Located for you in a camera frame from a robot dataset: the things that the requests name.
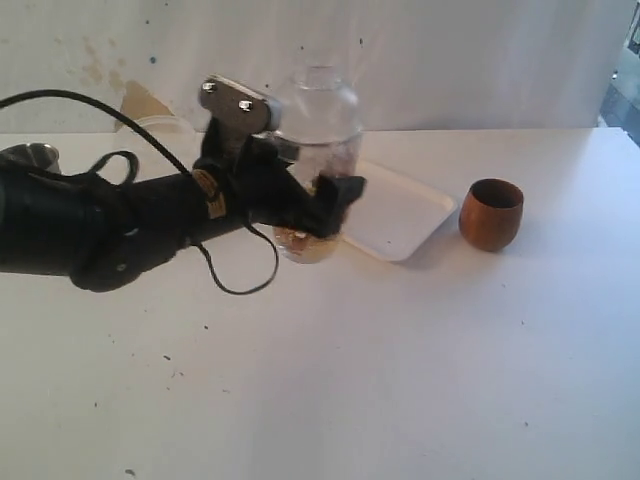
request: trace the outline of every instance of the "white table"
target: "white table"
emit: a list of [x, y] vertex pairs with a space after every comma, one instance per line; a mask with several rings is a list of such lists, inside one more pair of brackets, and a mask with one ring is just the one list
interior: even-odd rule
[[[113, 140], [0, 146], [36, 139], [67, 172]], [[376, 133], [364, 157], [459, 199], [517, 183], [519, 237], [485, 254], [454, 216], [404, 265], [344, 245], [249, 298], [196, 251], [102, 295], [0, 275], [0, 478], [640, 478], [640, 151], [616, 129]], [[271, 267], [244, 233], [210, 247], [238, 288]]]

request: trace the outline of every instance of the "black wire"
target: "black wire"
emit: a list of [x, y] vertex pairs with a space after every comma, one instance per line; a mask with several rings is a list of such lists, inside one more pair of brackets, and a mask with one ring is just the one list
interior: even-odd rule
[[112, 116], [120, 123], [126, 125], [135, 133], [144, 138], [149, 143], [149, 145], [155, 148], [164, 158], [166, 158], [171, 163], [171, 165], [176, 167], [180, 173], [191, 175], [189, 173], [189, 170], [187, 170], [187, 167], [185, 167], [182, 162], [178, 160], [176, 156], [167, 149], [167, 147], [161, 144], [153, 135], [151, 135], [147, 130], [138, 125], [134, 120], [127, 117], [125, 114], [119, 112], [118, 110], [110, 107], [106, 103], [102, 103], [100, 100], [88, 97], [87, 95], [83, 95], [77, 92], [71, 92], [69, 90], [32, 90], [30, 92], [19, 93], [12, 97], [7, 97], [3, 100], [0, 100], [0, 110], [17, 103], [35, 100], [38, 98], [66, 98], [76, 102], [84, 103], [85, 105], [89, 105], [93, 108], [101, 110], [102, 112]]
[[[76, 101], [76, 102], [84, 103], [85, 105], [89, 105], [91, 107], [94, 107], [94, 108], [106, 113], [107, 115], [110, 115], [111, 117], [115, 118], [120, 123], [122, 123], [123, 125], [126, 125], [127, 127], [129, 127], [134, 133], [138, 134], [144, 140], [146, 140], [164, 158], [166, 158], [169, 161], [169, 163], [171, 163], [174, 167], [176, 167], [176, 169], [180, 173], [183, 173], [185, 175], [191, 175], [191, 173], [189, 172], [189, 170], [187, 170], [187, 168], [184, 166], [184, 164], [180, 160], [178, 160], [178, 158], [175, 155], [173, 155], [167, 149], [167, 147], [165, 147], [162, 143], [160, 143], [153, 135], [151, 135], [147, 130], [145, 130], [143, 127], [138, 125], [134, 120], [132, 120], [131, 118], [129, 118], [125, 114], [119, 112], [118, 110], [110, 107], [106, 103], [103, 103], [100, 100], [96, 100], [95, 98], [89, 97], [87, 95], [83, 95], [83, 94], [77, 93], [77, 92], [72, 92], [72, 91], [69, 91], [69, 90], [57, 90], [57, 89], [32, 90], [32, 91], [29, 91], [29, 92], [19, 93], [17, 95], [13, 95], [12, 97], [7, 97], [5, 99], [0, 100], [0, 110], [4, 109], [6, 107], [10, 107], [12, 105], [16, 105], [18, 103], [26, 102], [26, 101], [29, 101], [29, 100], [35, 100], [35, 99], [38, 99], [38, 98], [66, 98], [66, 99], [73, 100], [73, 101]], [[251, 140], [248, 140], [243, 145], [243, 148], [242, 148], [241, 153], [240, 153], [240, 158], [238, 159], [238, 161], [240, 161], [242, 158], [245, 157], [245, 155], [248, 154], [250, 147], [251, 147]], [[117, 155], [117, 154], [121, 154], [121, 153], [122, 152], [115, 152], [115, 153], [109, 154], [109, 155], [107, 155], [107, 156], [105, 156], [103, 158], [107, 158], [107, 161], [108, 161], [108, 159], [111, 156], [114, 156], [114, 155]], [[100, 166], [101, 160], [99, 160], [98, 164], [96, 164], [96, 165], [99, 165], [98, 170], [100, 168], [102, 168], [102, 166], [104, 166], [104, 165]], [[251, 225], [251, 221], [249, 219], [245, 220], [244, 227], [249, 232], [254, 234], [255, 236], [265, 240], [269, 244], [271, 249], [273, 250], [273, 254], [274, 254], [274, 257], [275, 257], [275, 267], [273, 269], [273, 272], [271, 273], [271, 276], [267, 279], [267, 281], [263, 282], [262, 284], [258, 285], [257, 287], [251, 288], [249, 290], [236, 291], [236, 290], [231, 290], [231, 289], [225, 287], [224, 284], [220, 281], [220, 278], [218, 278], [218, 274], [216, 273], [216, 270], [215, 270], [215, 268], [213, 266], [213, 261], [211, 260], [211, 254], [209, 253], [209, 250], [207, 250], [206, 247], [204, 245], [202, 245], [202, 243], [194, 244], [194, 246], [200, 251], [200, 253], [202, 253], [202, 256], [204, 257], [205, 261], [207, 262], [207, 266], [209, 267], [209, 272], [211, 273], [211, 278], [213, 278], [214, 283], [217, 285], [217, 287], [220, 290], [222, 290], [223, 292], [228, 293], [230, 295], [251, 295], [252, 293], [259, 292], [260, 290], [262, 290], [265, 287], [269, 286], [271, 284], [271, 282], [273, 282], [274, 278], [276, 277], [276, 275], [278, 273], [278, 269], [280, 268], [280, 256], [278, 255], [278, 249], [277, 249], [276, 245], [271, 241], [271, 239], [269, 237], [267, 237], [264, 233], [262, 233], [261, 231], [256, 229], [253, 225]]]
[[237, 295], [237, 296], [251, 295], [252, 293], [256, 293], [256, 292], [259, 292], [260, 290], [264, 290], [276, 278], [276, 275], [278, 274], [278, 269], [280, 268], [280, 255], [278, 255], [278, 248], [276, 247], [275, 243], [273, 243], [273, 241], [271, 241], [269, 237], [267, 237], [264, 233], [262, 233], [260, 230], [255, 228], [253, 225], [251, 225], [251, 223], [249, 223], [248, 221], [244, 224], [244, 227], [247, 230], [249, 230], [251, 233], [253, 233], [256, 237], [259, 237], [265, 240], [271, 247], [271, 250], [273, 251], [273, 256], [275, 258], [275, 266], [273, 267], [273, 272], [271, 272], [271, 276], [266, 281], [258, 285], [257, 287], [250, 288], [249, 290], [238, 291], [238, 290], [231, 290], [227, 288], [220, 281], [220, 278], [216, 273], [216, 270], [213, 266], [213, 260], [211, 260], [211, 254], [209, 253], [209, 251], [201, 243], [194, 244], [194, 247], [200, 250], [200, 253], [202, 253], [202, 256], [207, 262], [207, 266], [209, 267], [209, 273], [211, 274], [211, 278], [213, 278], [214, 283], [217, 285], [217, 287], [220, 290], [222, 290], [225, 293], [228, 293], [229, 295]]

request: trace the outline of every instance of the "robotic arm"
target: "robotic arm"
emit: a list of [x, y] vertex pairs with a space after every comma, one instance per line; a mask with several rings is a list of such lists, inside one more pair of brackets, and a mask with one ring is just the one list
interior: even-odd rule
[[[130, 152], [105, 155], [74, 176], [0, 157], [0, 272], [68, 276], [79, 288], [105, 292], [251, 223], [319, 238], [339, 232], [363, 178], [320, 176], [311, 195], [259, 136], [278, 127], [275, 99], [213, 76], [200, 103], [212, 117], [191, 172], [134, 183]], [[119, 185], [98, 174], [114, 155], [129, 163]]]

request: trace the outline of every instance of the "brown wooden cup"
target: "brown wooden cup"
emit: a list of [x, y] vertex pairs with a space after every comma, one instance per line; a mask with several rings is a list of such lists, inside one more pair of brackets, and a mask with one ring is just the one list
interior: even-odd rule
[[460, 233], [476, 248], [497, 252], [509, 245], [520, 228], [524, 194], [505, 180], [478, 180], [460, 211]]

